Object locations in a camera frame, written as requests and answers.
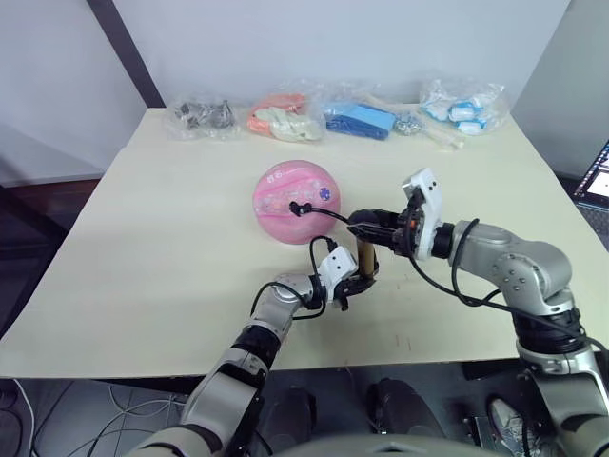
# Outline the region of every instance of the white wall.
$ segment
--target white wall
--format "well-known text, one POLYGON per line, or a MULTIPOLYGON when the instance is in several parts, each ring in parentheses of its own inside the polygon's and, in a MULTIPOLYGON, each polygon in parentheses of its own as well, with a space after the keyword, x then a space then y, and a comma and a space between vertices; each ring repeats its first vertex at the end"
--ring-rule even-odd
POLYGON ((609 2, 573 0, 514 116, 550 167, 581 177, 609 139, 609 2))
POLYGON ((145 105, 84 0, 0 0, 0 183, 100 176, 145 105))
POLYGON ((299 77, 400 85, 415 101, 433 70, 504 83, 516 100, 568 1, 115 3, 166 102, 198 88, 252 97, 299 77))

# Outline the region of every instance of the blue object in bag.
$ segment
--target blue object in bag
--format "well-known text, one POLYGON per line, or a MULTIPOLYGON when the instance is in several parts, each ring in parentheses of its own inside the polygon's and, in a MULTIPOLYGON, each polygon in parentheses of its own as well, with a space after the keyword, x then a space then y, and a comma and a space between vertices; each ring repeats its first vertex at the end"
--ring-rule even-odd
POLYGON ((357 103, 330 103, 324 107, 328 130, 384 140, 396 122, 390 112, 357 103))

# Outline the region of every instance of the pink ball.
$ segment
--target pink ball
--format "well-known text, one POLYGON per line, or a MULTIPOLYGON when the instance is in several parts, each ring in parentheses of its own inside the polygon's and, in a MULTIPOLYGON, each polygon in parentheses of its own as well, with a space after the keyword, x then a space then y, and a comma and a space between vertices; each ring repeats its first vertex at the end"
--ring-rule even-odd
POLYGON ((341 194, 325 169, 306 160, 282 162, 260 178, 253 197, 259 224, 273 238, 301 245, 327 234, 336 220, 317 212, 298 217, 290 212, 290 202, 339 212, 341 194))

